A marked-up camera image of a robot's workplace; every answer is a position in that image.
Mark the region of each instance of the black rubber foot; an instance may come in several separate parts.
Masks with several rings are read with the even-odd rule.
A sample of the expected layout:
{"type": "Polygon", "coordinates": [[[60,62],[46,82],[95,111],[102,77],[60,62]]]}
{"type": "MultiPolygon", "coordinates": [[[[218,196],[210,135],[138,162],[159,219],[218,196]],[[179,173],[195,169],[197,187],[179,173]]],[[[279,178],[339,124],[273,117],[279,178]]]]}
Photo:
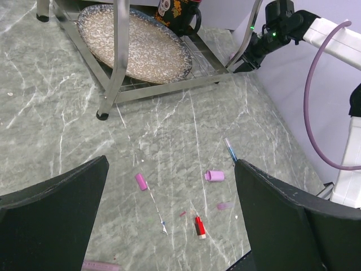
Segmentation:
{"type": "Polygon", "coordinates": [[[38,19],[39,21],[42,21],[43,23],[46,23],[49,21],[49,17],[48,16],[39,16],[39,15],[36,15],[36,19],[38,19]]]}
{"type": "Polygon", "coordinates": [[[109,114],[107,114],[107,113],[103,113],[101,116],[99,116],[98,112],[96,112],[96,118],[98,120],[107,120],[108,117],[109,117],[109,114]]]}

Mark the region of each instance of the small red object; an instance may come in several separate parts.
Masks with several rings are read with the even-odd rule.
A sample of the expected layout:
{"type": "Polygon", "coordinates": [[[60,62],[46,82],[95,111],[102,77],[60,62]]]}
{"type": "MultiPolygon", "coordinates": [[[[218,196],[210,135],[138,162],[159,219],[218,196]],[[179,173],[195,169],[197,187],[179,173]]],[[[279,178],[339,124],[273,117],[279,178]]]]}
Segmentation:
{"type": "Polygon", "coordinates": [[[196,221],[195,226],[196,226],[197,235],[198,235],[199,239],[205,239],[206,238],[205,229],[204,229],[204,225],[203,225],[201,218],[199,216],[197,216],[195,221],[196,221]]]}

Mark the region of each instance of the cable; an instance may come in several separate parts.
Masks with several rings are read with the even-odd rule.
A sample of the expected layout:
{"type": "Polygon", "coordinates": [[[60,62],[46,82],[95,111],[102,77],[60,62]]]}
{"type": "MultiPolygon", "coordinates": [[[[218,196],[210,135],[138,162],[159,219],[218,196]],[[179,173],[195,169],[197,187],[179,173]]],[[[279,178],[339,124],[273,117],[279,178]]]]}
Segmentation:
{"type": "Polygon", "coordinates": [[[321,54],[324,52],[327,44],[330,42],[332,37],[343,27],[349,27],[351,25],[350,21],[344,21],[342,24],[339,24],[335,27],[333,31],[326,37],[324,42],[322,43],[321,47],[319,48],[317,54],[315,55],[314,60],[312,61],[309,74],[307,75],[306,85],[305,85],[305,95],[303,97],[303,116],[305,118],[305,125],[306,125],[306,131],[307,135],[309,136],[309,139],[311,141],[312,147],[315,149],[317,154],[321,157],[322,160],[324,160],[327,164],[330,166],[340,169],[342,171],[358,171],[361,169],[361,165],[353,166],[353,167],[347,167],[344,165],[338,165],[334,163],[333,161],[329,160],[321,151],[319,146],[316,143],[315,137],[311,130],[311,124],[310,124],[310,115],[309,115],[309,96],[310,96],[310,86],[311,86],[311,80],[312,76],[314,75],[315,68],[317,66],[318,60],[321,57],[321,54]]]}

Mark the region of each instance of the marble surface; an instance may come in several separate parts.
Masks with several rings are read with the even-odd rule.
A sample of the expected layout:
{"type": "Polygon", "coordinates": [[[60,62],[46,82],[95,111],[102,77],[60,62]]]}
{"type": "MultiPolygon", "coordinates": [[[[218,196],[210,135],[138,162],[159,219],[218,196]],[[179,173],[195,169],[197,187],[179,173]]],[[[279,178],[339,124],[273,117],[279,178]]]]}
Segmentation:
{"type": "MultiPolygon", "coordinates": [[[[0,194],[106,155],[110,169],[86,259],[132,271],[219,271],[247,253],[224,136],[238,157],[267,173],[313,194],[322,189],[254,74],[119,104],[101,122],[101,88],[54,16],[44,24],[35,15],[35,1],[0,1],[0,194]],[[208,183],[207,169],[223,170],[226,180],[208,183]],[[149,191],[135,182],[138,172],[168,235],[149,191]],[[228,201],[235,207],[217,210],[228,201]],[[206,240],[196,236],[195,214],[206,240]]],[[[223,61],[234,51],[228,31],[201,36],[223,61]]]]}

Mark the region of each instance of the plate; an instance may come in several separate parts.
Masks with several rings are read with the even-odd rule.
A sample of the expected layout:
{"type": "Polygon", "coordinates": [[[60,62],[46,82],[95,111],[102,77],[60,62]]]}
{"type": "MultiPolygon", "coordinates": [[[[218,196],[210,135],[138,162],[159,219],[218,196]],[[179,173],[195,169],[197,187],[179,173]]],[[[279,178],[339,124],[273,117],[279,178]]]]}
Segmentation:
{"type": "MultiPolygon", "coordinates": [[[[91,53],[113,68],[113,5],[85,8],[79,14],[77,26],[91,53]]],[[[130,9],[127,76],[167,84],[184,79],[191,68],[191,54],[177,35],[148,15],[130,9]]]]}

